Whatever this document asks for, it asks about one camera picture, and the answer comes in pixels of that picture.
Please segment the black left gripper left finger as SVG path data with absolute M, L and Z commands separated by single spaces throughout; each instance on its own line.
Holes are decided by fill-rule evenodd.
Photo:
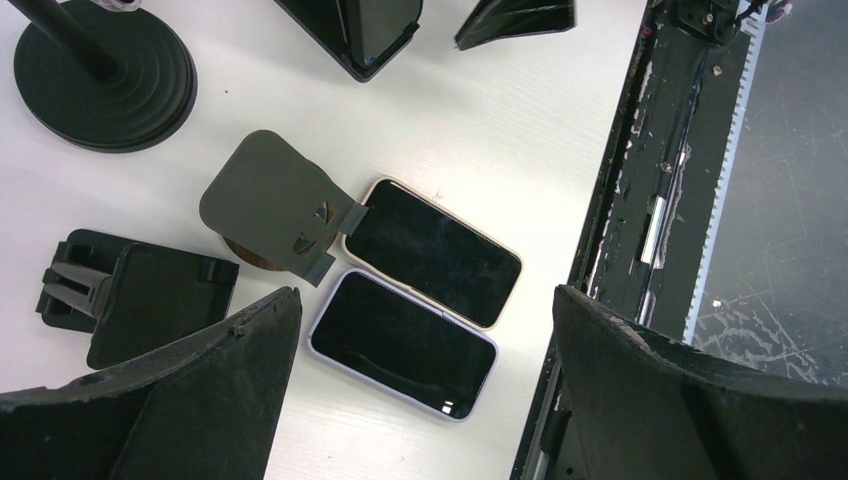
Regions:
M 282 287 L 69 384 L 1 397 L 5 479 L 260 479 L 300 338 Z

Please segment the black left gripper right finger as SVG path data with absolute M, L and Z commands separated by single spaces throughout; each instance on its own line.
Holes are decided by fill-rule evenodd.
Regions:
M 592 479 L 843 479 L 847 392 L 733 363 L 561 285 L 554 340 Z

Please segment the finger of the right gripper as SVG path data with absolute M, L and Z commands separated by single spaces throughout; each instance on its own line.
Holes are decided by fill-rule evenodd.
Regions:
M 496 40 L 565 32 L 576 25 L 574 0 L 479 1 L 454 37 L 460 51 Z

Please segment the black folding phone stand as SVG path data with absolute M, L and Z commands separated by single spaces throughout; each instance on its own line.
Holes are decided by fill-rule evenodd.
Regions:
M 36 306 L 51 327 L 88 333 L 95 370 L 226 317 L 237 264 L 88 229 L 60 242 Z

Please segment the lilac case smartphone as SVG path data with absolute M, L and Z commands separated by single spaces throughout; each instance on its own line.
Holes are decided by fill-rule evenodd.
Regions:
M 473 414 L 498 359 L 486 335 L 363 269 L 340 277 L 307 343 L 340 371 L 450 422 Z

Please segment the wood-base phone stand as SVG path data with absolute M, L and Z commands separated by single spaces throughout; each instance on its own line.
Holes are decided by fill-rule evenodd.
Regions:
M 199 202 L 208 228 L 313 286 L 335 261 L 329 245 L 367 211 L 269 130 L 242 140 Z

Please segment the cream case smartphone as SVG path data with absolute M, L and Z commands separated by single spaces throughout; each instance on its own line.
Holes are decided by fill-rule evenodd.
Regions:
M 363 206 L 343 240 L 349 255 L 478 329 L 494 327 L 522 272 L 516 253 L 395 179 L 377 180 Z

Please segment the black small phone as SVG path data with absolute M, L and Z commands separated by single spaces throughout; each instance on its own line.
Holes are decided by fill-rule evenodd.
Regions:
M 419 29 L 421 0 L 280 0 L 353 79 L 370 81 Z

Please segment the black round-base phone stand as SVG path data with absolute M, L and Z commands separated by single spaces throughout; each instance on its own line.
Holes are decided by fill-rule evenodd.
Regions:
M 190 115 L 192 56 L 138 1 L 15 1 L 29 25 L 14 78 L 29 111 L 79 147 L 130 153 L 173 135 Z

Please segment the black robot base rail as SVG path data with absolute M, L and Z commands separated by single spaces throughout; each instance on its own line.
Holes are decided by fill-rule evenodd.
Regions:
M 564 284 L 683 344 L 747 49 L 741 23 L 764 4 L 647 4 Z M 554 323 L 512 477 L 592 479 L 553 335 Z

